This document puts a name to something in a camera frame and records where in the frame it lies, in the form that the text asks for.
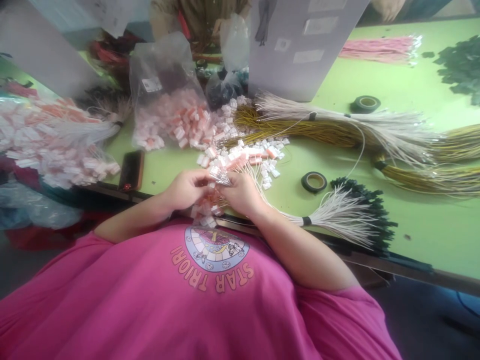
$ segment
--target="wire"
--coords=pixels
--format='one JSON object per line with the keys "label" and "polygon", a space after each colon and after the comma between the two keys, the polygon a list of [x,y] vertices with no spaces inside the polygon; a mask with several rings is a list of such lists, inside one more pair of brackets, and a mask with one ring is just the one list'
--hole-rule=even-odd
{"label": "wire", "polygon": [[465,310],[467,310],[470,314],[472,314],[473,316],[477,317],[477,318],[480,318],[480,314],[476,311],[473,311],[470,307],[468,307],[467,305],[465,305],[464,301],[462,300],[462,298],[460,297],[460,293],[458,291],[456,291],[456,297],[458,298],[458,301],[460,302],[460,304],[465,308]]}

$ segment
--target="smartphone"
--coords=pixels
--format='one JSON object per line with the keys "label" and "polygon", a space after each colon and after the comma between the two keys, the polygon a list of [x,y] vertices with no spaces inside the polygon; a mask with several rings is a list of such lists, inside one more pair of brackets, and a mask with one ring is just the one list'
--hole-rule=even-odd
{"label": "smartphone", "polygon": [[142,175],[144,172],[144,155],[141,150],[127,152],[123,156],[121,165],[120,182],[118,190],[129,192],[139,190],[142,187]]}

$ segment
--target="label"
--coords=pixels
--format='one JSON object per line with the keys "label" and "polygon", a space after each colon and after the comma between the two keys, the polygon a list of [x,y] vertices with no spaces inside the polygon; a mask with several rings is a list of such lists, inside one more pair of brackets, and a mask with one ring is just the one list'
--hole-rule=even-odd
{"label": "label", "polygon": [[312,63],[322,60],[325,50],[297,51],[293,57],[294,64]]}
{"label": "label", "polygon": [[292,40],[279,37],[275,44],[275,51],[284,53],[289,49],[291,43],[292,43]]}
{"label": "label", "polygon": [[139,0],[75,0],[114,38],[123,36]]}
{"label": "label", "polygon": [[347,0],[310,0],[308,12],[343,10],[346,4]]}
{"label": "label", "polygon": [[162,90],[162,84],[160,84],[160,80],[156,76],[149,79],[143,79],[141,82],[143,83],[147,93],[153,93]]}
{"label": "label", "polygon": [[338,16],[309,19],[305,23],[303,35],[329,34],[335,29],[338,21]]}

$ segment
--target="roll of tape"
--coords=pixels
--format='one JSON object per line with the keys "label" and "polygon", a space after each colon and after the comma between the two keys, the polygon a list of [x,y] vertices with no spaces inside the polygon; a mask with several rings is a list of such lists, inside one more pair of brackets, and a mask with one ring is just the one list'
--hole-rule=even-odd
{"label": "roll of tape", "polygon": [[327,187],[327,184],[327,178],[316,171],[307,172],[301,178],[301,185],[303,186],[303,188],[313,194],[321,192]]}
{"label": "roll of tape", "polygon": [[198,69],[206,69],[209,63],[205,59],[200,59],[195,62],[195,65]]}
{"label": "roll of tape", "polygon": [[359,96],[350,104],[350,111],[357,114],[370,114],[377,110],[382,103],[373,96]]}

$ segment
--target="floor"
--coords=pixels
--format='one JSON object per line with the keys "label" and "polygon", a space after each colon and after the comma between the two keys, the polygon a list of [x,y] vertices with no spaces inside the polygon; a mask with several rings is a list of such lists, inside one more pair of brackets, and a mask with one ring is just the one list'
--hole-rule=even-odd
{"label": "floor", "polygon": [[[0,299],[27,282],[58,250],[13,249],[0,232]],[[480,359],[480,340],[447,326],[448,316],[480,334],[480,318],[468,313],[454,291],[406,278],[369,291],[385,311],[393,341],[405,360]],[[480,298],[462,294],[480,313]]]}

